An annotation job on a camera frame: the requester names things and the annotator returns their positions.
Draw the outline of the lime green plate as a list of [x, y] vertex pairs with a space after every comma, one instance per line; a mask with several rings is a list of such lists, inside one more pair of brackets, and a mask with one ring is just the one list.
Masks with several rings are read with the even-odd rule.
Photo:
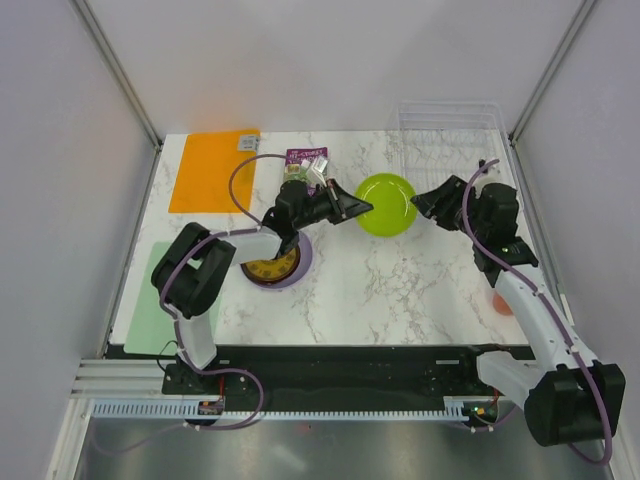
[[373, 209], [357, 217], [360, 227], [370, 235], [394, 237], [406, 232], [414, 223], [417, 209], [411, 202], [413, 186], [393, 173], [377, 173], [358, 186], [355, 196], [370, 203]]

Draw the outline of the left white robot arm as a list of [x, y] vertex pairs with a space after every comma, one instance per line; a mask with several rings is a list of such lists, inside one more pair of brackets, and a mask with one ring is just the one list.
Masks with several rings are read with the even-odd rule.
[[178, 354], [188, 365], [185, 382], [198, 393], [218, 385], [220, 371], [211, 363], [217, 349], [208, 311], [231, 267], [278, 259], [298, 245], [300, 230], [323, 220], [340, 224], [373, 209], [333, 179], [313, 194], [294, 180], [280, 187], [274, 205], [255, 227], [213, 232], [197, 222], [188, 223], [151, 275], [160, 307], [173, 321]]

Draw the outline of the purple plastic plate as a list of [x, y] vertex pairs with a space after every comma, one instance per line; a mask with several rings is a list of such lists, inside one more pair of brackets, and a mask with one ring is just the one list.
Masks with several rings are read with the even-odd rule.
[[284, 280], [281, 283], [270, 285], [270, 286], [259, 286], [252, 283], [251, 281], [250, 282], [263, 289], [282, 290], [300, 281], [311, 268], [311, 264], [313, 260], [313, 248], [312, 248], [312, 244], [309, 237], [305, 233], [299, 234], [299, 240], [296, 247], [299, 247], [301, 250], [301, 259], [300, 259], [300, 264], [298, 268], [290, 278], [288, 278], [287, 280]]

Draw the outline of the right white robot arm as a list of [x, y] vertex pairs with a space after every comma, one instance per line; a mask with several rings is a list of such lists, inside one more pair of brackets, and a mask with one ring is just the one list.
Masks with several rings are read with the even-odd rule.
[[610, 445], [624, 374], [597, 358], [549, 294], [538, 259], [518, 234], [516, 190], [496, 182], [475, 188], [452, 176], [411, 201], [437, 226], [472, 240], [477, 268], [512, 311], [534, 354], [528, 365], [505, 351], [483, 353], [458, 368], [460, 386], [473, 394], [489, 386], [503, 393], [523, 411], [541, 446], [590, 440]]

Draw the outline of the yellow brown patterned plate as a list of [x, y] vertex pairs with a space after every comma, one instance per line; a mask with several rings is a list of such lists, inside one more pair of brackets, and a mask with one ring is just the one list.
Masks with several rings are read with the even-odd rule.
[[290, 278], [298, 268], [301, 250], [295, 247], [274, 260], [255, 260], [241, 264], [245, 277], [259, 286], [278, 284]]

